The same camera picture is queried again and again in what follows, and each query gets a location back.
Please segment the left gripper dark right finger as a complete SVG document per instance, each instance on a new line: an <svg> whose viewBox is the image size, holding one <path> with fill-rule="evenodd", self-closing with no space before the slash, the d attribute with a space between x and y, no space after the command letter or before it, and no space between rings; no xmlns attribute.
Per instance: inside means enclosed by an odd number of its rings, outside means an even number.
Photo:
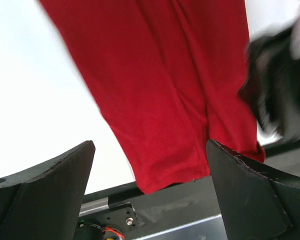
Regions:
<svg viewBox="0 0 300 240"><path fill-rule="evenodd" d="M211 177L229 240L300 240L300 177L209 140Z"/></svg>

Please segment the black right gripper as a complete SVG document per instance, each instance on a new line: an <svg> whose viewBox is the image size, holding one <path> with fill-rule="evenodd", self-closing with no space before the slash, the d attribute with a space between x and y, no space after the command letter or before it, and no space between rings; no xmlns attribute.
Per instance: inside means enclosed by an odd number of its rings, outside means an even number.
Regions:
<svg viewBox="0 0 300 240"><path fill-rule="evenodd" d="M248 75L238 95L265 134L300 140L300 58L293 59L293 28L263 34L247 48Z"/></svg>

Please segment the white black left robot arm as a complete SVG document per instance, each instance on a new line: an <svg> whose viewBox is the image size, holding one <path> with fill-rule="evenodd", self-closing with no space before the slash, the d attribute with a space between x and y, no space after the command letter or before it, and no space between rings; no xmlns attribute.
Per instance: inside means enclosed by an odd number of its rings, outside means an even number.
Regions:
<svg viewBox="0 0 300 240"><path fill-rule="evenodd" d="M0 240L300 240L300 140L267 163L209 141L212 175L144 195L85 195L95 146L0 178Z"/></svg>

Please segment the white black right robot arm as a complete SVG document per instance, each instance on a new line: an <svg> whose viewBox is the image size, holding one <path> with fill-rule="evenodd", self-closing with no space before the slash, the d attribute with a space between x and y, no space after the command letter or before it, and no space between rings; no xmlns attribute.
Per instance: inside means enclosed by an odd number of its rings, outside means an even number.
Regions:
<svg viewBox="0 0 300 240"><path fill-rule="evenodd" d="M300 13L258 32L247 48L247 80L238 94L265 134L300 140Z"/></svg>

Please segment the red t shirt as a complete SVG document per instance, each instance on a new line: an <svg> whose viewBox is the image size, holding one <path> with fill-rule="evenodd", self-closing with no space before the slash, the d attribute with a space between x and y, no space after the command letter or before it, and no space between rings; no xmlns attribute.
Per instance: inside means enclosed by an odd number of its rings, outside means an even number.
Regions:
<svg viewBox="0 0 300 240"><path fill-rule="evenodd" d="M43 0L145 194L206 177L216 140L264 162L238 91L243 0Z"/></svg>

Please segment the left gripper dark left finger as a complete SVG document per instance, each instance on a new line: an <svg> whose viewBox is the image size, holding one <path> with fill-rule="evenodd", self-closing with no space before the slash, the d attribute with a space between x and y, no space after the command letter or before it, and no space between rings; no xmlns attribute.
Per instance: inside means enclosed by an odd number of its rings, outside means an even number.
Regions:
<svg viewBox="0 0 300 240"><path fill-rule="evenodd" d="M91 172L87 140L23 171L0 178L0 240L71 240Z"/></svg>

